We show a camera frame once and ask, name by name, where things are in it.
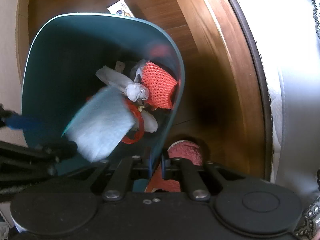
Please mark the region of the grey paper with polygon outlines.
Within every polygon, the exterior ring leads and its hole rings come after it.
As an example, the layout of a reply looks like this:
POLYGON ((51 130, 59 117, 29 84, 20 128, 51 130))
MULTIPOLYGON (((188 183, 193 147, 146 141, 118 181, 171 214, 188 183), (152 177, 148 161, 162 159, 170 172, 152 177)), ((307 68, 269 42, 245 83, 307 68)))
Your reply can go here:
MULTIPOLYGON (((131 69, 130 76, 133 78, 133 82, 138 82, 138 83, 142 84, 142 70, 143 70, 144 65, 146 63, 147 63, 146 60, 140 60, 131 69)), ((114 70, 116 72, 124 74, 125 66, 126 66, 125 63, 117 61, 114 70)), ((158 129, 158 122, 156 121, 156 119, 154 118, 154 116, 152 114, 150 114, 146 110, 142 109, 144 101, 146 101, 146 100, 138 100, 135 103, 138 103, 138 105, 139 105, 138 107, 140 108, 140 110, 142 112, 145 131, 148 133, 153 133, 153 132, 156 132, 158 129)))

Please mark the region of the red plastic bag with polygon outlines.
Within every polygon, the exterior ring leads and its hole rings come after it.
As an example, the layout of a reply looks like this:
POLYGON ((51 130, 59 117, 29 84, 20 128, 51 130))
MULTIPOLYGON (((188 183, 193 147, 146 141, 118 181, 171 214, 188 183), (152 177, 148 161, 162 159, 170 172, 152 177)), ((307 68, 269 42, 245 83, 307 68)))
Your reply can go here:
POLYGON ((144 120, 142 117, 142 112, 139 110, 139 107, 137 107, 132 101, 129 99, 125 99, 126 106, 130 110, 131 114, 133 115, 135 119, 135 125, 138 125, 136 128, 135 133, 132 136, 125 136, 121 140, 121 142, 125 144, 134 144, 138 142, 140 139, 142 139, 144 133, 145 133, 145 128, 144 128, 144 120))

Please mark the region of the white paper sheet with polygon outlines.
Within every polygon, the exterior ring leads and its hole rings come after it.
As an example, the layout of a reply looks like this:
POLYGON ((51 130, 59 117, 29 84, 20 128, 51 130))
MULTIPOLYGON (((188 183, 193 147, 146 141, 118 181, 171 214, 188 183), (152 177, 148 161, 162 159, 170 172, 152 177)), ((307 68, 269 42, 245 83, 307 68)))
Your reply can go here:
POLYGON ((107 158, 135 123, 121 92, 105 87, 83 105, 63 134, 94 163, 107 158))

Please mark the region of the knotted white plastic bag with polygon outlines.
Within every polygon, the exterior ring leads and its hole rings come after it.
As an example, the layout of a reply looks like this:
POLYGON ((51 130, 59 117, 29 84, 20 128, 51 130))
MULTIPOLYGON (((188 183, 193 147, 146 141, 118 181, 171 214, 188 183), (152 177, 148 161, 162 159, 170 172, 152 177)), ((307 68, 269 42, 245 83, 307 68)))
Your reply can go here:
POLYGON ((149 98, 149 90, 144 85, 138 82, 133 82, 126 75, 116 72, 107 66, 103 66, 103 68, 98 69, 95 75, 106 85, 115 87, 121 91, 133 102, 138 100, 148 100, 149 98))

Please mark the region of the red foam fruit net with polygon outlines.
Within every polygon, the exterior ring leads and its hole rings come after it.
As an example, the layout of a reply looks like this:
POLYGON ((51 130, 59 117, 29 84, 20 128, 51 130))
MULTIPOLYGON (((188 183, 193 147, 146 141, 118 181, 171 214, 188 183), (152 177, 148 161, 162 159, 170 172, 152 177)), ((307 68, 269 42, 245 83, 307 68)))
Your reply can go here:
POLYGON ((141 84, 149 90, 146 102, 153 108, 172 109, 178 81, 158 65, 147 61, 142 67, 141 84))

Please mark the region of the red slipper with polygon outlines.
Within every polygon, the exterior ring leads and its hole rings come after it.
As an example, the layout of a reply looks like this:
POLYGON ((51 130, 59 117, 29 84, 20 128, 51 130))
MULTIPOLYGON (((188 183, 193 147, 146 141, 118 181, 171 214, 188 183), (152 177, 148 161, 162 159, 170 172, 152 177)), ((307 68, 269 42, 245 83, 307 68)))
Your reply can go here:
MULTIPOLYGON (((170 145, 167 150, 170 158, 185 158, 191 160, 194 165, 202 165, 203 157, 200 146, 189 140, 179 140, 170 145)), ((162 165, 159 164, 152 175, 145 192, 180 192, 180 183, 178 181, 162 178, 162 165)))

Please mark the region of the small printed card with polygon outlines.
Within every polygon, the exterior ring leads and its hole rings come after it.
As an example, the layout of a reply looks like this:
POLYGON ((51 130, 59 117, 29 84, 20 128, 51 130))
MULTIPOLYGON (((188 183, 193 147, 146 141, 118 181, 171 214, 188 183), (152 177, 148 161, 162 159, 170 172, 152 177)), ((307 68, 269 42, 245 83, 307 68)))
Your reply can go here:
POLYGON ((127 3, 124 0, 119 0, 111 6, 107 7, 107 10, 112 15, 126 16, 134 18, 133 12, 128 7, 127 3))

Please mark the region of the white lace bed sheet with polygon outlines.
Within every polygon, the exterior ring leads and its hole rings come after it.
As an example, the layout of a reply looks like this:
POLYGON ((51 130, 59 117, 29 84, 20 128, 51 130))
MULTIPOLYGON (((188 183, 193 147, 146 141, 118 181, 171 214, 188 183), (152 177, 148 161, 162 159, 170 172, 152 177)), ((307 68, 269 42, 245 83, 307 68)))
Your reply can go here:
POLYGON ((319 239, 319 0, 231 0, 266 79, 271 181, 298 194, 295 234, 319 239))

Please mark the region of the wooden bed frame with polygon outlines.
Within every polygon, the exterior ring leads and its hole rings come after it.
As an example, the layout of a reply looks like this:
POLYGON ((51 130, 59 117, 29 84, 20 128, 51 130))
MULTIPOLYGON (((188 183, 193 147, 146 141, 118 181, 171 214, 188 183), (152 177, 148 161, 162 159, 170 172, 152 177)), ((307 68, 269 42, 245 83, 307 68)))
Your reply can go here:
POLYGON ((212 161, 264 179, 271 142, 250 47, 230 0, 176 0, 196 51, 185 55, 194 137, 212 161))

